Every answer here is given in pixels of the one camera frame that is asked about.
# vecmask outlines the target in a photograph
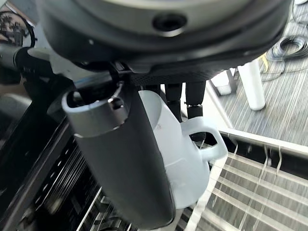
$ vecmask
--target metal grate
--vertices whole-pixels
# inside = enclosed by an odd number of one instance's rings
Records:
[[[187,223],[189,221],[189,219],[191,218],[191,215],[193,213],[193,208],[194,208],[194,205],[188,207],[188,208],[185,208],[183,210],[183,213],[178,221],[178,224],[176,226],[176,231],[183,231],[186,226],[187,226]]]
[[[306,231],[308,180],[231,154],[197,229]]]
[[[77,231],[137,231],[123,220],[100,188]]]
[[[36,207],[43,204],[50,214],[61,207],[87,168],[76,141],[71,138],[51,168],[35,198]]]

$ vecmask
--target metal rack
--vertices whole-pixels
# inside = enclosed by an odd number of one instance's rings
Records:
[[[137,231],[123,220],[100,188],[77,231]]]
[[[308,230],[308,180],[300,167],[307,147],[232,129],[222,134],[236,146],[234,153],[213,163],[192,214],[199,219],[191,219],[186,231]],[[286,167],[294,163],[299,173]]]

